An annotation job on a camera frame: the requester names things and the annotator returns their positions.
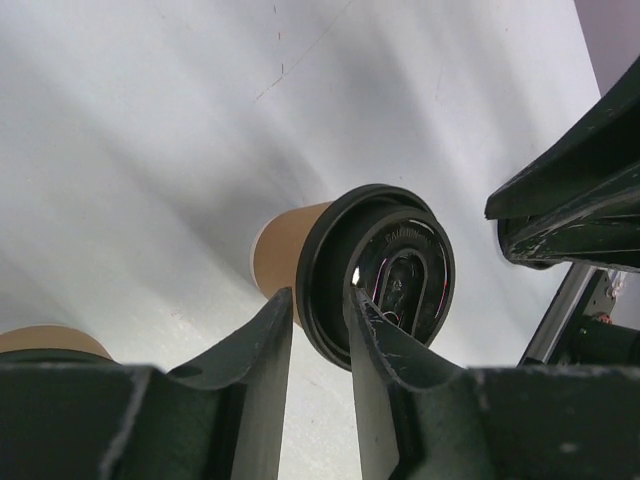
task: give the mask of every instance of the black plastic lid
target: black plastic lid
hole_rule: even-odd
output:
[[[301,324],[329,361],[350,368],[343,311],[352,286],[363,288],[390,322],[428,345],[451,304],[449,240],[417,196],[366,185],[336,200],[302,249],[296,279]]]

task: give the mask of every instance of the white table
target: white table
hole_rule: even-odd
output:
[[[435,351],[514,364],[566,268],[507,264],[484,204],[598,98],[571,0],[2,2],[2,331],[168,369],[263,304],[264,221],[384,182],[451,238]],[[352,402],[296,329],[280,478],[360,477]]]

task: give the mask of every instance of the brown paper cup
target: brown paper cup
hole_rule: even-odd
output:
[[[33,326],[0,335],[0,353],[34,349],[73,350],[111,360],[109,353],[97,340],[80,330],[69,327]]]
[[[451,245],[433,212],[415,194],[381,184],[274,218],[256,237],[251,266],[265,297],[293,289],[295,322],[321,355],[346,369],[346,300],[354,288],[428,345],[454,285]]]
[[[271,298],[280,288],[291,287],[296,298],[296,271],[302,246],[329,205],[331,202],[290,210],[271,220],[258,233],[251,255],[251,272],[265,297]],[[297,308],[294,320],[300,324]]]

